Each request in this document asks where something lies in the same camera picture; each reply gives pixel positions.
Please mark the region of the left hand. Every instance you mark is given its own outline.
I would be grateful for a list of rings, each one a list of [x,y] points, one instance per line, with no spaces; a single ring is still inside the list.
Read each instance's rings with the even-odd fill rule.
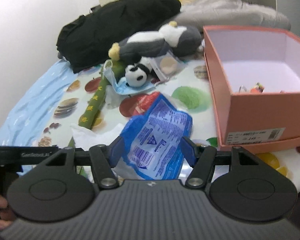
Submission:
[[[0,231],[9,227],[16,219],[9,207],[7,199],[0,195]]]

